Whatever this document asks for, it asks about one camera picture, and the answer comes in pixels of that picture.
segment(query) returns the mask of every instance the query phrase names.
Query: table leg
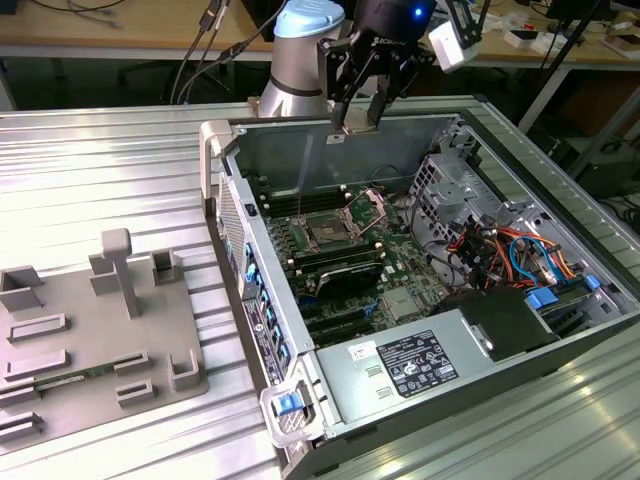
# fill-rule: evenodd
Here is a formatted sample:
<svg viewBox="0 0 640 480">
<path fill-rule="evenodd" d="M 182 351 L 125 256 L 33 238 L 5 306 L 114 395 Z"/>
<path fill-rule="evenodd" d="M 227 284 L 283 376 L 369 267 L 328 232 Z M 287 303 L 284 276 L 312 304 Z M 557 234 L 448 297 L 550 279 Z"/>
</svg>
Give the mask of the table leg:
<svg viewBox="0 0 640 480">
<path fill-rule="evenodd" d="M 0 64 L 0 112 L 10 112 L 15 110 L 16 106 L 9 90 L 9 82 L 5 77 L 4 70 Z"/>
<path fill-rule="evenodd" d="M 524 133 L 527 133 L 529 129 L 533 126 L 534 122 L 538 119 L 544 107 L 547 106 L 551 97 L 558 91 L 560 85 L 569 74 L 569 69 L 559 68 L 556 72 L 551 76 L 547 84 L 544 86 L 538 97 L 533 101 L 527 113 L 525 113 L 522 120 L 518 124 L 518 128 L 522 130 Z"/>
<path fill-rule="evenodd" d="M 633 142 L 638 137 L 640 137 L 640 120 L 638 120 L 635 125 L 629 129 L 627 134 L 624 136 L 624 139 Z"/>
</svg>

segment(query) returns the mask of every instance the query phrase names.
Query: wire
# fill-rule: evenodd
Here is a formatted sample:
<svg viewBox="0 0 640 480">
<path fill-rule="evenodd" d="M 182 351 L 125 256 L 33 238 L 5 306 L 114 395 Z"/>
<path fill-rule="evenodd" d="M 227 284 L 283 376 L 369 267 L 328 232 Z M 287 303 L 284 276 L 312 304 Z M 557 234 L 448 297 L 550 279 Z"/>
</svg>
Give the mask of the wire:
<svg viewBox="0 0 640 480">
<path fill-rule="evenodd" d="M 171 88 L 171 97 L 169 97 L 169 105 L 173 105 L 173 99 L 176 96 L 176 90 L 178 89 L 178 83 L 180 83 L 180 77 L 182 77 L 182 71 L 184 70 L 184 67 L 187 65 L 187 62 L 189 61 L 189 58 L 193 54 L 193 51 L 196 49 L 196 47 L 200 43 L 200 40 L 202 40 L 203 35 L 204 35 L 204 29 L 200 28 L 198 30 L 198 34 L 196 35 L 196 38 L 194 38 L 193 42 L 191 42 L 191 46 L 187 50 L 187 53 L 182 59 L 182 62 L 180 62 L 180 67 L 178 68 L 176 77 L 173 80 L 173 87 Z"/>
<path fill-rule="evenodd" d="M 527 277 L 531 278 L 532 280 L 535 279 L 535 277 L 533 277 L 533 275 L 529 274 L 526 270 L 524 270 L 522 267 L 520 267 L 520 265 L 518 264 L 517 259 L 515 258 L 515 255 L 514 255 L 515 254 L 515 247 L 516 247 L 516 243 L 518 242 L 518 240 L 528 240 L 531 243 L 533 243 L 534 245 L 536 245 L 542 251 L 542 254 L 544 255 L 544 258 L 547 261 L 547 265 L 549 265 L 549 269 L 551 270 L 553 275 L 559 281 L 566 280 L 565 273 L 559 267 L 557 267 L 555 265 L 555 263 L 551 259 L 551 256 L 549 255 L 549 252 L 544 247 L 542 242 L 538 238 L 533 238 L 533 237 L 529 237 L 529 236 L 525 236 L 525 235 L 514 239 L 513 242 L 511 242 L 511 246 L 509 247 L 509 257 L 511 258 L 511 263 L 513 264 L 513 267 L 516 270 L 518 270 L 523 275 L 526 275 Z"/>
<path fill-rule="evenodd" d="M 511 268 L 511 264 L 507 260 L 507 254 L 504 251 L 502 244 L 497 238 L 496 238 L 496 251 L 498 255 L 500 255 L 500 257 L 502 258 L 502 262 L 507 270 L 507 278 L 509 279 L 509 281 L 513 281 L 513 269 Z"/>
<path fill-rule="evenodd" d="M 484 7 L 484 2 L 482 3 L 473 3 L 471 0 L 467 0 L 472 7 Z M 491 7 L 499 7 L 507 0 L 498 0 L 497 2 L 491 2 Z"/>
<path fill-rule="evenodd" d="M 31 0 L 33 3 L 40 5 L 41 7 L 45 7 L 45 8 L 49 8 L 51 10 L 56 10 L 57 12 L 95 12 L 96 10 L 102 10 L 104 8 L 109 8 L 109 7 L 115 7 L 116 5 L 120 5 L 121 3 L 126 2 L 127 0 L 117 0 L 115 2 L 112 3 L 107 3 L 105 5 L 100 5 L 98 7 L 83 7 L 80 9 L 76 9 L 76 8 L 60 8 L 60 7 L 55 7 L 53 5 L 48 5 L 46 3 L 43 3 L 39 0 Z"/>
<path fill-rule="evenodd" d="M 211 50 L 213 41 L 218 36 L 218 32 L 220 31 L 220 25 L 222 24 L 222 19 L 224 18 L 225 13 L 227 12 L 227 8 L 229 7 L 230 1 L 231 0 L 226 0 L 224 4 L 220 3 L 220 8 L 218 9 L 217 12 L 215 12 L 216 23 L 215 23 L 215 26 L 213 27 L 213 33 L 211 34 L 211 37 L 209 38 L 209 42 L 207 43 L 207 46 L 204 49 L 204 52 L 202 52 L 202 56 L 198 61 L 198 65 L 196 66 L 196 73 L 199 72 L 200 69 L 202 68 L 202 64 L 204 63 L 205 59 L 207 58 L 207 55 L 209 54 L 209 51 Z M 189 85 L 189 89 L 187 90 L 187 94 L 184 99 L 185 103 L 189 103 L 189 97 L 191 96 L 191 89 L 193 88 L 193 85 L 194 83 Z"/>
<path fill-rule="evenodd" d="M 509 258 L 511 259 L 511 263 L 513 264 L 513 268 L 515 268 L 518 272 L 520 272 L 525 277 L 529 278 L 530 280 L 533 280 L 533 284 L 537 287 L 537 286 L 539 286 L 539 283 L 538 283 L 538 280 L 536 280 L 536 277 L 534 277 L 533 274 L 527 272 L 525 269 L 520 268 L 520 265 L 518 265 L 518 262 L 515 259 L 516 243 L 521 239 L 522 239 L 522 237 L 516 238 L 516 239 L 513 240 L 513 242 L 511 242 L 511 246 L 509 247 Z"/>
<path fill-rule="evenodd" d="M 87 8 L 84 5 L 80 5 L 79 3 L 75 3 L 72 0 L 67 0 L 67 6 L 72 9 L 71 11 L 73 12 L 74 15 L 77 15 L 81 18 L 84 18 L 85 20 L 91 20 L 94 22 L 98 22 L 98 23 L 104 23 L 105 25 L 108 25 L 112 28 L 122 28 L 123 25 L 120 22 L 116 22 L 115 20 L 107 20 L 104 18 L 97 18 L 97 17 L 93 17 L 91 15 L 88 15 L 86 12 L 84 12 L 82 9 Z M 113 14 L 112 10 L 109 10 L 107 8 L 104 8 L 102 10 L 96 10 L 95 12 L 96 14 L 102 14 L 104 16 L 109 16 Z"/>
<path fill-rule="evenodd" d="M 426 183 L 424 183 L 422 187 L 420 187 L 420 191 L 415 196 L 415 202 L 413 203 L 413 208 L 411 211 L 411 223 L 409 224 L 409 233 L 411 233 L 411 237 L 417 244 L 420 244 L 420 242 L 418 242 L 418 240 L 416 239 L 416 235 L 413 232 L 413 227 L 416 222 L 416 213 L 418 212 L 418 207 L 420 206 L 420 201 L 422 199 L 422 195 L 424 194 L 424 191 L 426 190 L 426 188 L 427 188 Z"/>
<path fill-rule="evenodd" d="M 251 42 L 253 42 L 258 37 L 258 35 L 262 34 L 262 32 L 269 25 L 271 25 L 271 23 L 277 18 L 277 16 L 280 15 L 280 13 L 284 9 L 285 5 L 287 4 L 287 1 L 288 0 L 283 0 L 282 4 L 278 8 L 278 10 L 276 10 L 276 12 L 273 15 L 271 15 L 267 20 L 265 20 L 265 22 L 262 25 L 260 25 L 260 27 L 255 31 L 255 33 L 253 35 L 251 35 L 249 38 L 247 38 L 243 42 L 238 42 L 238 43 L 232 45 L 231 47 L 227 48 L 222 53 L 220 53 L 218 58 L 216 58 L 214 61 L 209 63 L 209 65 L 207 65 L 206 67 L 203 67 L 202 69 L 200 69 L 199 72 L 195 72 L 191 76 L 191 78 L 189 80 L 187 80 L 187 83 L 185 83 L 185 85 L 182 87 L 182 90 L 180 90 L 180 93 L 178 94 L 177 103 L 178 104 L 181 103 L 180 100 L 182 99 L 182 96 L 184 95 L 186 90 L 189 88 L 189 85 L 191 85 L 193 82 L 195 82 L 196 78 L 198 78 L 200 75 L 202 75 L 206 71 L 212 69 L 213 67 L 215 67 L 215 66 L 217 66 L 217 65 L 219 65 L 221 63 L 229 63 L 229 62 L 233 61 L 233 59 L 235 59 L 238 55 L 240 55 L 242 52 L 244 52 L 245 49 L 251 44 Z"/>
<path fill-rule="evenodd" d="M 519 230 L 515 230 L 513 228 L 508 228 L 508 227 L 503 227 L 498 229 L 498 231 L 504 235 L 508 235 L 512 238 L 517 238 L 517 237 L 522 237 L 522 236 L 528 236 L 528 237 L 533 237 L 537 240 L 540 240 L 542 243 L 545 243 L 547 245 L 549 245 L 550 247 L 556 247 L 557 245 L 555 243 L 553 243 L 551 240 L 547 240 L 546 238 L 542 238 L 540 235 L 537 235 L 533 232 L 527 232 L 527 233 L 523 233 Z M 566 260 L 564 259 L 562 252 L 557 251 L 554 252 L 555 255 L 557 255 L 558 257 L 558 264 L 560 269 L 563 271 L 563 273 L 567 276 L 567 278 L 576 278 L 576 275 L 573 273 L 573 271 L 569 268 L 569 266 L 567 265 Z"/>
</svg>

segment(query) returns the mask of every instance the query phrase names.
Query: metal workbench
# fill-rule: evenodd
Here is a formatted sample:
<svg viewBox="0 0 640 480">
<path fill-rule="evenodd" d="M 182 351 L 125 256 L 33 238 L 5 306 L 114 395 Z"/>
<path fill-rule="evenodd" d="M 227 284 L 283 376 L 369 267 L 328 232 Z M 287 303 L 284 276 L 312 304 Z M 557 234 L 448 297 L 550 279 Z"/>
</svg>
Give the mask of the metal workbench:
<svg viewBox="0 0 640 480">
<path fill-rule="evenodd" d="M 473 97 L 468 108 L 636 276 L 639 245 L 541 152 Z M 183 257 L 209 375 L 203 396 L 0 457 L 0 478 L 279 478 L 217 268 L 198 190 L 198 128 L 244 105 L 11 113 L 0 117 L 0 266 L 76 269 L 107 228 L 134 255 Z M 507 196 L 519 186 L 483 163 Z M 639 478 L 640 328 L 560 372 L 416 432 L 325 475 L 370 478 Z"/>
</svg>

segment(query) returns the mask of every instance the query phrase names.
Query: blue cable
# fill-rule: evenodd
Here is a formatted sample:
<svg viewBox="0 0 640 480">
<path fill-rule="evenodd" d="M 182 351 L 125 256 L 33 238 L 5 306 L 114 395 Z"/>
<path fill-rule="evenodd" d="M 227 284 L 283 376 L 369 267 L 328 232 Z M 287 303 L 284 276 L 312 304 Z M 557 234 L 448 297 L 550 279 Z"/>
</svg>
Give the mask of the blue cable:
<svg viewBox="0 0 640 480">
<path fill-rule="evenodd" d="M 544 245 L 542 244 L 542 242 L 540 240 L 538 240 L 537 238 L 532 238 L 532 237 L 527 237 L 527 236 L 522 236 L 522 237 L 518 237 L 518 238 L 514 239 L 513 242 L 511 242 L 511 246 L 509 247 L 509 259 L 511 260 L 511 263 L 513 264 L 513 267 L 518 272 L 520 272 L 521 274 L 523 274 L 526 277 L 528 277 L 531 280 L 533 280 L 533 282 L 535 283 L 536 287 L 538 286 L 538 281 L 536 280 L 536 278 L 531 273 L 529 273 L 526 270 L 523 270 L 522 268 L 520 268 L 520 265 L 518 265 L 518 261 L 515 258 L 515 247 L 516 247 L 516 243 L 518 242 L 518 240 L 529 240 L 534 245 L 537 245 L 537 247 L 542 251 L 542 254 L 544 255 L 544 258 L 547 261 L 547 264 L 549 265 L 549 268 L 551 269 L 551 272 L 555 275 L 555 277 L 560 281 L 566 280 L 566 278 L 565 278 L 564 274 L 562 273 L 562 271 L 553 264 L 553 261 L 551 260 L 551 257 L 549 256 L 549 252 L 547 252 L 547 249 L 544 248 Z"/>
</svg>

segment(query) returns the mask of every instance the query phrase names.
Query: black cable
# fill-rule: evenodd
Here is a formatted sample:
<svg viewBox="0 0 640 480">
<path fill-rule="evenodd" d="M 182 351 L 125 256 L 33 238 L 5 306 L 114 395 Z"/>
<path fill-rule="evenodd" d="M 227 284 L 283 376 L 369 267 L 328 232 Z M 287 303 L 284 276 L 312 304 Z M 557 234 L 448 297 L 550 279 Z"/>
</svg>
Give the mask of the black cable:
<svg viewBox="0 0 640 480">
<path fill-rule="evenodd" d="M 82 9 L 87 8 L 84 5 L 80 5 L 79 3 L 74 2 L 73 0 L 67 0 L 67 6 L 72 9 L 74 15 L 77 15 L 80 18 L 84 18 L 85 20 L 91 20 L 98 23 L 104 23 L 112 28 L 122 28 L 122 24 L 120 22 L 116 22 L 115 20 L 108 20 L 106 18 L 98 18 L 88 15 L 87 12 L 83 12 Z M 105 17 L 112 15 L 113 12 L 109 9 L 103 8 L 101 10 L 96 10 L 96 14 L 102 14 Z"/>
<path fill-rule="evenodd" d="M 273 15 L 271 15 L 267 20 L 265 20 L 265 22 L 262 25 L 260 25 L 260 28 L 258 28 L 253 35 L 251 35 L 246 40 L 244 40 L 242 42 L 235 43 L 231 47 L 227 48 L 222 53 L 220 53 L 218 58 L 216 58 L 214 61 L 209 63 L 209 65 L 207 65 L 206 67 L 200 69 L 199 72 L 195 72 L 191 76 L 191 78 L 189 80 L 187 80 L 187 83 L 184 84 L 184 86 L 182 87 L 182 90 L 180 90 L 180 93 L 178 94 L 177 103 L 178 104 L 182 103 L 181 99 L 184 96 L 184 93 L 189 88 L 189 85 L 191 85 L 193 82 L 195 82 L 196 78 L 198 78 L 200 75 L 202 75 L 206 71 L 214 68 L 217 65 L 226 64 L 226 63 L 232 62 L 238 55 L 240 55 L 242 52 L 244 52 L 246 50 L 246 48 L 251 44 L 251 42 L 253 42 L 258 37 L 258 35 L 260 35 L 269 25 L 271 25 L 271 23 L 277 18 L 278 15 L 280 15 L 280 13 L 284 9 L 285 5 L 287 4 L 287 1 L 288 0 L 283 0 L 282 4 L 278 8 L 278 10 Z"/>
<path fill-rule="evenodd" d="M 55 10 L 57 12 L 95 12 L 96 10 L 102 10 L 103 8 L 109 8 L 109 7 L 115 7 L 116 5 L 120 5 L 121 3 L 126 2 L 127 0 L 117 0 L 115 2 L 112 3 L 107 3 L 105 5 L 100 5 L 98 7 L 86 7 L 86 8 L 81 8 L 81 9 L 75 9 L 75 8 L 60 8 L 60 7 L 55 7 L 53 5 L 48 5 L 46 3 L 42 3 L 39 0 L 31 0 L 33 3 L 40 5 L 41 7 L 45 7 L 45 8 L 49 8 L 51 10 Z"/>
<path fill-rule="evenodd" d="M 193 51 L 196 49 L 196 47 L 200 43 L 200 40 L 202 40 L 203 35 L 204 35 L 204 30 L 200 28 L 200 30 L 198 30 L 198 34 L 196 35 L 196 38 L 193 39 L 191 46 L 187 50 L 187 53 L 185 54 L 184 58 L 182 59 L 182 62 L 180 62 L 180 68 L 178 68 L 178 72 L 176 73 L 176 78 L 174 78 L 173 80 L 173 87 L 171 88 L 171 96 L 169 97 L 169 105 L 173 105 L 173 99 L 176 96 L 176 90 L 178 89 L 178 83 L 180 83 L 180 77 L 182 77 L 182 71 L 184 70 L 184 67 L 187 65 L 187 62 L 189 61 L 189 58 L 193 54 Z"/>
<path fill-rule="evenodd" d="M 231 2 L 231 0 L 226 0 L 223 4 L 223 2 L 220 2 L 220 6 L 218 7 L 218 10 L 215 12 L 215 27 L 213 28 L 213 33 L 211 34 L 211 38 L 209 38 L 209 42 L 207 43 L 206 48 L 204 49 L 204 52 L 202 52 L 202 56 L 200 57 L 200 60 L 198 61 L 198 65 L 196 66 L 196 73 L 200 71 L 200 69 L 202 68 L 202 64 L 204 63 L 205 59 L 207 58 L 207 55 L 209 54 L 209 51 L 211 50 L 211 46 L 213 45 L 213 41 L 216 39 L 216 37 L 218 36 L 218 32 L 220 31 L 220 24 L 222 23 L 222 20 L 224 18 L 224 14 L 227 10 L 227 8 L 229 7 L 229 3 Z M 189 89 L 187 90 L 187 95 L 184 99 L 185 103 L 189 103 L 189 97 L 191 96 L 191 89 L 193 88 L 194 83 L 192 83 L 191 85 L 189 85 Z"/>
<path fill-rule="evenodd" d="M 544 57 L 544 60 L 542 61 L 542 65 L 540 65 L 540 70 L 544 70 L 544 66 L 547 63 L 547 60 L 549 59 L 549 55 L 551 55 L 551 51 L 553 50 L 553 46 L 556 44 L 556 39 L 558 38 L 558 33 L 560 33 L 560 27 L 558 26 L 558 28 L 556 28 L 555 33 L 553 34 L 553 40 L 551 40 L 551 46 L 549 47 L 549 50 L 547 51 L 547 54 Z"/>
</svg>

